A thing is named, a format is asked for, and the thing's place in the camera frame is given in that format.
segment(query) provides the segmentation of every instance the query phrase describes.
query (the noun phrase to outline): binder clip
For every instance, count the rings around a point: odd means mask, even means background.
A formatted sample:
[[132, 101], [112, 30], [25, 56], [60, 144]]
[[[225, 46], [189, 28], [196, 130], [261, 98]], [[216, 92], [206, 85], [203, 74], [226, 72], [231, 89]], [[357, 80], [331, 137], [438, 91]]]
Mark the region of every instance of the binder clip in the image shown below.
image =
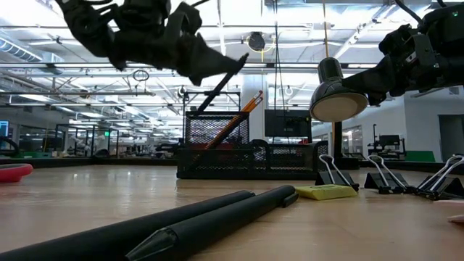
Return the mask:
[[464, 163], [464, 156], [454, 156], [435, 175], [427, 177], [415, 190], [415, 194], [431, 200], [464, 199], [464, 188], [459, 178], [448, 178], [458, 165]]
[[[382, 167], [388, 172], [385, 174], [376, 162], [373, 161], [373, 157], [377, 157], [381, 161]], [[385, 166], [383, 157], [377, 155], [370, 155], [368, 160], [372, 162], [378, 170], [378, 173], [368, 173], [365, 179], [365, 189], [378, 189], [379, 194], [411, 194], [414, 193], [415, 188], [410, 186], [401, 173], [393, 173], [389, 168]]]
[[[331, 164], [335, 169], [337, 175], [332, 175], [331, 167], [328, 163], [324, 160], [324, 157], [332, 159]], [[351, 186], [355, 191], [359, 191], [360, 184], [355, 183], [348, 172], [341, 172], [335, 166], [335, 159], [327, 154], [322, 154], [319, 156], [319, 160], [324, 162], [327, 167], [327, 171], [319, 172], [318, 177], [316, 178], [315, 185], [326, 185], [326, 184], [336, 184], [336, 185], [343, 185], [343, 186]]]

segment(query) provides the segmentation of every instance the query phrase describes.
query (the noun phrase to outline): wire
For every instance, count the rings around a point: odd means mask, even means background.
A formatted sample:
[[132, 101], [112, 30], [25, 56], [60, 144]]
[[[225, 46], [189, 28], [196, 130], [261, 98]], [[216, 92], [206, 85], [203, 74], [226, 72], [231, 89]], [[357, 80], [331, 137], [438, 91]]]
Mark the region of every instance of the wire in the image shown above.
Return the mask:
[[67, 48], [66, 46], [64, 46], [63, 43], [61, 43], [61, 42], [59, 42], [59, 41], [57, 41], [57, 43], [58, 43], [61, 47], [63, 47], [64, 49], [70, 51], [72, 54], [74, 54], [75, 56], [77, 56], [77, 57], [79, 57], [80, 59], [82, 59], [84, 62], [88, 62], [86, 59], [82, 58], [81, 55], [76, 54], [73, 50], [71, 50], [71, 49]]
[[324, 44], [326, 45], [326, 57], [328, 57], [328, 37], [327, 37], [327, 19], [326, 19], [326, 0], [322, 0], [322, 8], [324, 11]]
[[198, 1], [197, 3], [195, 3], [195, 4], [192, 4], [191, 6], [192, 6], [192, 7], [197, 7], [197, 6], [199, 6], [200, 4], [204, 4], [204, 3], [208, 2], [208, 1], [209, 1], [209, 0], [200, 0], [200, 1]]
[[436, 0], [441, 7], [447, 7], [443, 0]]
[[109, 4], [113, 0], [101, 0], [101, 1], [89, 1], [89, 0], [80, 0], [81, 3], [90, 4], [90, 5], [102, 5]]
[[[283, 80], [282, 80], [282, 69], [281, 69], [281, 55], [279, 53], [278, 49], [278, 4], [277, 0], [273, 0], [273, 11], [274, 11], [274, 28], [275, 28], [275, 81], [274, 81], [274, 118], [276, 118], [277, 114], [277, 75], [279, 74], [279, 77], [281, 79], [281, 93], [282, 93], [282, 106], [283, 106], [283, 121], [286, 124], [286, 111], [285, 111], [285, 96], [284, 96], [284, 90], [283, 90]], [[274, 140], [276, 138], [276, 125], [274, 126], [274, 136], [273, 136], [273, 144]], [[290, 139], [287, 134], [287, 142], [290, 144]]]
[[423, 26], [422, 19], [414, 13], [411, 9], [407, 8], [405, 4], [403, 4], [400, 0], [394, 0], [394, 2], [398, 5], [399, 8], [403, 9], [406, 13], [414, 18], [414, 20], [418, 21], [419, 26]]

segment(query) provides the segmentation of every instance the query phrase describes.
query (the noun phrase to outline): red object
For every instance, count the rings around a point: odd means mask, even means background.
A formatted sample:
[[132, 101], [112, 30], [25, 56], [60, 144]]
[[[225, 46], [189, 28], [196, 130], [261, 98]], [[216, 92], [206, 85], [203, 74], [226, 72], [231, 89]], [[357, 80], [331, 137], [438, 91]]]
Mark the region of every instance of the red object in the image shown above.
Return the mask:
[[309, 144], [309, 142], [308, 142], [307, 138], [304, 138], [301, 141], [299, 141], [298, 144]]
[[31, 164], [5, 164], [0, 165], [0, 183], [19, 182], [25, 175], [32, 173]]

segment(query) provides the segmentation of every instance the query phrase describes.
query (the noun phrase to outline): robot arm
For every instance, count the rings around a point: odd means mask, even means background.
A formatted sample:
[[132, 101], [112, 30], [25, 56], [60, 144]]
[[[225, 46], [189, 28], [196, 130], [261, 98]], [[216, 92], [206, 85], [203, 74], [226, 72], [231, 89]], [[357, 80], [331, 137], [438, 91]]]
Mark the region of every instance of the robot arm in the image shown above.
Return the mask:
[[[237, 73], [243, 66], [211, 49], [196, 34], [202, 19], [185, 2], [172, 14], [170, 0], [125, 0], [121, 6], [111, 2], [57, 0], [74, 37], [93, 55], [108, 57], [119, 70], [126, 68], [127, 61], [140, 62], [177, 70], [199, 86], [203, 78]], [[102, 4], [108, 5], [94, 9]], [[108, 26], [111, 20], [118, 32]]]
[[417, 29], [402, 25], [378, 45], [384, 58], [376, 67], [341, 80], [378, 105], [386, 93], [428, 91], [464, 83], [464, 3], [428, 13]]

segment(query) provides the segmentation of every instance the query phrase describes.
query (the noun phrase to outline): wooden table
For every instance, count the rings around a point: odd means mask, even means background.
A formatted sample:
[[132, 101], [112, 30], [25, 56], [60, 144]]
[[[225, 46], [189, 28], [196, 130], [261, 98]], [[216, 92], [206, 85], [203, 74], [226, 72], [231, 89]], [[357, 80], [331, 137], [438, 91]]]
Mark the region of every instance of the wooden table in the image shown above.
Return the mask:
[[[368, 171], [351, 174], [363, 185]], [[402, 173], [412, 185], [427, 175]], [[0, 185], [0, 252], [242, 189], [258, 194], [283, 184], [314, 182], [177, 180], [175, 167], [39, 169], [20, 183]], [[354, 198], [299, 199], [192, 260], [462, 260], [464, 227], [447, 222], [458, 214], [464, 214], [463, 207], [365, 189]]]

